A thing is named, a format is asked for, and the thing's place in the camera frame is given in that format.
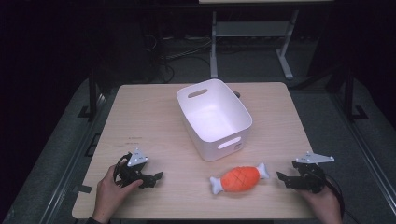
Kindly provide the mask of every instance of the white mounting plate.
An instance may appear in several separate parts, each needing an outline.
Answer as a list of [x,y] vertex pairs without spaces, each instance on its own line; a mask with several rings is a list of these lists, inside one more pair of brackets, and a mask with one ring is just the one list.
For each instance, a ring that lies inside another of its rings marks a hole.
[[145,155],[143,154],[143,152],[139,148],[136,148],[134,150],[134,153],[132,154],[131,159],[129,159],[129,161],[128,161],[128,166],[129,167],[135,166],[135,165],[138,165],[138,164],[141,164],[141,163],[145,163],[148,160],[149,160],[149,158],[145,157]]
[[308,151],[301,158],[296,158],[296,161],[299,163],[319,163],[319,162],[334,161],[334,157],[322,156]]

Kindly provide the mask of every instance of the white basket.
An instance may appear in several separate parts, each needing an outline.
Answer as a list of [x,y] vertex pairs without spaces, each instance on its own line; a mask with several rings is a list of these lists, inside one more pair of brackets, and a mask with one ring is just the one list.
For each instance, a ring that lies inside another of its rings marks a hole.
[[243,148],[252,118],[233,91],[210,79],[177,92],[183,121],[205,161],[215,161]]

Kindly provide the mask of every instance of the orange toy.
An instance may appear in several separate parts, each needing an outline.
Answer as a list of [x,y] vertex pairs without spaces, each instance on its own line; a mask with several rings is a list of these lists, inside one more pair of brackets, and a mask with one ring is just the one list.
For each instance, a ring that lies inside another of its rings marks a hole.
[[260,179],[268,179],[269,177],[264,163],[260,163],[257,167],[235,167],[222,178],[212,176],[210,177],[210,183],[214,194],[221,191],[240,192],[252,189]]

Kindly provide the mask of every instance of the light wood surface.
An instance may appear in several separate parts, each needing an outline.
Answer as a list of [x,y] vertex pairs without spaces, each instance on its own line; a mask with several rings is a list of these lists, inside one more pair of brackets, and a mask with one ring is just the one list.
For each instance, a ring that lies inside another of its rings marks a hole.
[[[114,215],[117,218],[307,218],[312,212],[292,189],[277,179],[276,171],[297,175],[291,161],[312,151],[302,123],[282,83],[229,83],[241,94],[253,124],[243,149],[218,161],[199,156],[177,101],[177,91],[190,84],[122,86],[108,116],[81,192],[75,218],[90,217],[96,184],[109,166],[138,144],[149,162],[147,175],[164,171],[153,189],[137,189]],[[221,177],[235,166],[264,162],[270,179],[252,190],[213,195],[209,177]]]
[[200,4],[232,4],[232,3],[315,3],[333,2],[334,0],[199,0]]

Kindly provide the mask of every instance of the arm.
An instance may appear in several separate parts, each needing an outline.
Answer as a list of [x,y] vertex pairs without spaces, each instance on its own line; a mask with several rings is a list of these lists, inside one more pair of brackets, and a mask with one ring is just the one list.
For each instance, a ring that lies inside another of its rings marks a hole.
[[137,189],[143,184],[143,180],[136,180],[124,188],[117,186],[113,181],[114,168],[114,165],[110,166],[105,177],[97,185],[95,208],[92,218],[90,218],[88,223],[95,223],[93,221],[97,221],[107,224],[125,198],[134,189]]
[[343,223],[340,203],[328,187],[325,187],[317,194],[311,193],[308,190],[297,189],[296,191],[308,202],[320,222],[323,224]]

